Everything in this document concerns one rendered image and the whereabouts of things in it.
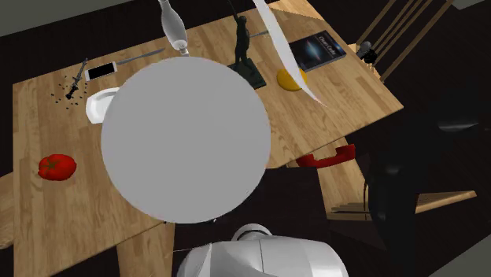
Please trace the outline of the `large grey sphere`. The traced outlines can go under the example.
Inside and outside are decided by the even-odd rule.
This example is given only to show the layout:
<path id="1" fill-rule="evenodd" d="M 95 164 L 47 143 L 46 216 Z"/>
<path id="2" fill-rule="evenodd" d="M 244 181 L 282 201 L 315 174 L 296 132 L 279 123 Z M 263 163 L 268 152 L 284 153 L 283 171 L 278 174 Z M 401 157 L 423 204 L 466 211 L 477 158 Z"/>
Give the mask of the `large grey sphere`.
<path id="1" fill-rule="evenodd" d="M 271 129 L 257 92 L 203 57 L 172 57 L 129 78 L 109 104 L 101 149 L 114 187 L 170 223 L 218 218 L 254 191 Z"/>

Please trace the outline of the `yellow round fruit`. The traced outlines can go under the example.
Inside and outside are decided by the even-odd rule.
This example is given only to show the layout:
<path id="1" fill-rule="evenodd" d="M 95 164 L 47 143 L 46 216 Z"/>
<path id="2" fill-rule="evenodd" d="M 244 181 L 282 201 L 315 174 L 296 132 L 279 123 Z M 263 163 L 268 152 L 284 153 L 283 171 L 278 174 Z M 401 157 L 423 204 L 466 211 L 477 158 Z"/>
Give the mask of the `yellow round fruit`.
<path id="1" fill-rule="evenodd" d="M 298 91 L 301 87 L 294 81 L 291 75 L 285 69 L 277 71 L 276 80 L 279 86 L 287 91 Z"/>

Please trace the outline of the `red telephone handset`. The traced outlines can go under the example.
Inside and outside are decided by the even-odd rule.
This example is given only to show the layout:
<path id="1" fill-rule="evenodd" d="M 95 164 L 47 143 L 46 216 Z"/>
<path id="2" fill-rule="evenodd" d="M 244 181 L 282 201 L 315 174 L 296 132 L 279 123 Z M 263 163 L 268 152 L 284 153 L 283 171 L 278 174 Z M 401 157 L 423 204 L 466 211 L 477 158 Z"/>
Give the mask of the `red telephone handset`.
<path id="1" fill-rule="evenodd" d="M 300 167 L 325 168 L 351 161 L 356 156 L 356 147 L 354 144 L 337 147 L 335 151 L 336 155 L 333 157 L 316 160 L 313 154 L 308 154 L 296 159 L 296 162 Z"/>

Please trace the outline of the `dark standing figure statue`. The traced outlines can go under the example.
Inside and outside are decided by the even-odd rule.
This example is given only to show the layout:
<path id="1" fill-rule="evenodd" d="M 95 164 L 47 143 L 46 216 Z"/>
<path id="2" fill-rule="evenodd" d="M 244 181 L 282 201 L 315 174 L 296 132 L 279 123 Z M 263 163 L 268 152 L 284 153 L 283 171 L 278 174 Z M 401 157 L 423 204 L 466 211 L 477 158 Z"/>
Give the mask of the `dark standing figure statue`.
<path id="1" fill-rule="evenodd" d="M 233 17 L 237 24 L 234 63 L 229 65 L 229 68 L 243 77 L 254 90 L 264 87 L 266 82 L 263 76 L 260 74 L 253 61 L 247 57 L 250 40 L 249 30 L 246 27 L 247 18 L 245 16 L 239 17 L 231 3 L 231 0 L 227 1 L 232 8 Z"/>

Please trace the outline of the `white curved strip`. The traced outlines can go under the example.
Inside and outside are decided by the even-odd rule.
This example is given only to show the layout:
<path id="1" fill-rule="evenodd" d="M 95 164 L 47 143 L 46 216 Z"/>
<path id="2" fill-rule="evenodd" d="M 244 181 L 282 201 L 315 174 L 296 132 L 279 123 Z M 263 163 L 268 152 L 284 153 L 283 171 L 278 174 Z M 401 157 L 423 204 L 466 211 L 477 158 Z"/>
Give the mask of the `white curved strip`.
<path id="1" fill-rule="evenodd" d="M 294 55 L 290 49 L 289 43 L 286 40 L 282 29 L 279 26 L 274 14 L 272 13 L 269 6 L 266 4 L 265 0 L 253 0 L 254 5 L 257 8 L 258 13 L 265 27 L 268 30 L 269 35 L 273 45 L 280 57 L 280 60 L 289 73 L 293 81 L 313 100 L 317 101 L 319 104 L 324 105 L 308 88 L 307 83 L 304 81 L 301 71 L 297 65 Z"/>

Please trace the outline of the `dark blue book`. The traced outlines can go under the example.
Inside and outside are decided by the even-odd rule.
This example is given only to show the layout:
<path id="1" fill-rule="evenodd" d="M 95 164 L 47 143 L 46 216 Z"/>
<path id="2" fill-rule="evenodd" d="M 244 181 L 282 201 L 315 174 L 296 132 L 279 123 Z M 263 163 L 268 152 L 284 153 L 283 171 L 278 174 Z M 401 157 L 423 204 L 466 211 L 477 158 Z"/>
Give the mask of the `dark blue book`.
<path id="1" fill-rule="evenodd" d="M 304 72 L 309 72 L 346 56 L 346 52 L 327 31 L 298 39 L 290 42 L 289 45 L 298 66 Z"/>

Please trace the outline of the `grey knife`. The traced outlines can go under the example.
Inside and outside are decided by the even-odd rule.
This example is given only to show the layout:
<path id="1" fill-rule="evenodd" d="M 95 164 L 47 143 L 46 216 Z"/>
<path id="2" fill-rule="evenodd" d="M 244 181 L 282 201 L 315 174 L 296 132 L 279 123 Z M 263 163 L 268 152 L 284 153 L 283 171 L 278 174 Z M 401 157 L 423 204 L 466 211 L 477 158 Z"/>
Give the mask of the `grey knife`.
<path id="1" fill-rule="evenodd" d="M 164 51 L 164 48 L 160 48 L 159 50 L 154 50 L 154 51 L 151 51 L 149 53 L 141 54 L 141 55 L 136 56 L 136 57 L 131 57 L 131 58 L 127 58 L 127 59 L 118 61 L 118 62 L 116 62 L 116 65 L 123 65 L 123 64 L 126 64 L 126 63 L 128 63 L 130 61 L 133 61 L 133 60 L 136 60 L 136 59 L 139 59 L 139 58 L 149 57 L 149 56 L 152 56 L 154 54 L 158 54 L 158 53 L 160 53 L 162 51 Z"/>

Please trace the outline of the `small black and grey object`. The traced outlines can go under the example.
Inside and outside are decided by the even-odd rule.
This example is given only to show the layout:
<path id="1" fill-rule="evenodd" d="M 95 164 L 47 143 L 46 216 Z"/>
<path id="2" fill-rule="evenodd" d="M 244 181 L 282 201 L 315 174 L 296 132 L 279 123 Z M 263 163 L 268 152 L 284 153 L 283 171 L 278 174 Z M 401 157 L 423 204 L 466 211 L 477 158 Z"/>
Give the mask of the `small black and grey object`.
<path id="1" fill-rule="evenodd" d="M 360 60 L 364 60 L 367 64 L 373 64 L 378 58 L 377 53 L 372 49 L 372 45 L 369 41 L 364 41 L 360 44 L 360 48 L 356 52 L 356 55 Z"/>

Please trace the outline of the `white bowl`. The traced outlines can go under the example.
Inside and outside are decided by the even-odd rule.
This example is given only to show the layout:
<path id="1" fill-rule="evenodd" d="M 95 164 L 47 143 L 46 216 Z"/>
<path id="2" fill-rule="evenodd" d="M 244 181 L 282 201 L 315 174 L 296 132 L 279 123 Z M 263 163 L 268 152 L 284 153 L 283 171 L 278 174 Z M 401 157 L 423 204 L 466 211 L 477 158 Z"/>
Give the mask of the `white bowl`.
<path id="1" fill-rule="evenodd" d="M 119 87 L 108 88 L 91 95 L 86 103 L 86 115 L 92 124 L 101 124 Z"/>

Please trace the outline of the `tall black glossy object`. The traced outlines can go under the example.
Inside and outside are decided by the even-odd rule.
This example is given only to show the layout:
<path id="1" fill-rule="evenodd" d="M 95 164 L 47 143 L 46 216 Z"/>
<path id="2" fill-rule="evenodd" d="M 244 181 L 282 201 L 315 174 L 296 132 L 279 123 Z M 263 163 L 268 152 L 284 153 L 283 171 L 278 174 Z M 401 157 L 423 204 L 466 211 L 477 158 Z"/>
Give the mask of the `tall black glossy object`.
<path id="1" fill-rule="evenodd" d="M 374 154 L 366 182 L 368 208 L 397 277 L 416 277 L 415 210 L 430 166 L 451 135 L 478 125 L 467 116 L 435 121 L 425 116 L 401 118 L 391 127 L 389 144 Z"/>

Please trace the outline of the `white smartphone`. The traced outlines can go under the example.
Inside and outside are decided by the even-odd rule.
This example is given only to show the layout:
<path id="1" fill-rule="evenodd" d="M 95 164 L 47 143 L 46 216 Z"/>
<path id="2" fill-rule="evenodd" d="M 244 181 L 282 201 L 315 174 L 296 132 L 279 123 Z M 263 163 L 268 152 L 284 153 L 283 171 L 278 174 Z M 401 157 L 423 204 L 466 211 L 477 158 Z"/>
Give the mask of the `white smartphone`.
<path id="1" fill-rule="evenodd" d="M 117 72 L 116 62 L 112 61 L 97 67 L 89 68 L 84 72 L 85 80 L 91 81 Z"/>

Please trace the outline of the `black dagger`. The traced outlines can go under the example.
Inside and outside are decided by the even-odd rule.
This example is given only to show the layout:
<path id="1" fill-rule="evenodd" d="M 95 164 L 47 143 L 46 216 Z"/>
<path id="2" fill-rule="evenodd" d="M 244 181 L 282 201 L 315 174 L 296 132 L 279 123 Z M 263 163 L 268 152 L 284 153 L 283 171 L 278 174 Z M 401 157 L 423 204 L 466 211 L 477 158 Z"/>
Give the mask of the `black dagger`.
<path id="1" fill-rule="evenodd" d="M 88 62 L 88 59 L 85 58 L 83 60 L 83 63 L 81 65 L 81 67 L 80 67 L 77 75 L 75 77 L 73 77 L 73 83 L 72 83 L 72 85 L 70 87 L 70 91 L 65 95 L 65 97 L 68 100 L 72 99 L 72 96 L 73 96 L 74 92 L 76 90 L 78 90 L 78 82 L 82 79 L 82 73 L 83 73 L 84 67 L 87 65 L 87 62 Z"/>

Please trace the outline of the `red tomato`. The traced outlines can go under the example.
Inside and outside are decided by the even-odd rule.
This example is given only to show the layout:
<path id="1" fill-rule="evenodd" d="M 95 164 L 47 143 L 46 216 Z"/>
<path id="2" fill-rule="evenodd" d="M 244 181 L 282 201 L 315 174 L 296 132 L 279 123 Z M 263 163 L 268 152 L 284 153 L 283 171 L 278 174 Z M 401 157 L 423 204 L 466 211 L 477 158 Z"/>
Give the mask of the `red tomato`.
<path id="1" fill-rule="evenodd" d="M 38 175 L 46 180 L 63 181 L 75 172 L 77 164 L 73 158 L 64 154 L 52 154 L 39 162 Z"/>

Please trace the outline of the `wooden table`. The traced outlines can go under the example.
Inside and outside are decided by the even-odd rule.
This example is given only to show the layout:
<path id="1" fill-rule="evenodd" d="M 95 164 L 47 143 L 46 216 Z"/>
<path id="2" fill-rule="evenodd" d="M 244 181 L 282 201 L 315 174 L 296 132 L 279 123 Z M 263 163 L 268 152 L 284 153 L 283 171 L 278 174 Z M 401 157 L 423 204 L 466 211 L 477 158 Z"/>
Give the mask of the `wooden table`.
<path id="1" fill-rule="evenodd" d="M 266 85 L 258 90 L 271 122 L 277 168 L 388 116 L 402 107 L 352 52 L 310 71 L 310 91 L 288 92 L 276 82 L 281 68 L 256 10 L 246 12 L 256 33 L 249 49 Z M 101 128 L 84 105 L 60 103 L 72 65 L 13 85 L 14 276 L 47 277 L 157 225 L 111 184 L 100 152 Z M 64 154 L 77 164 L 69 179 L 38 175 L 39 162 Z"/>

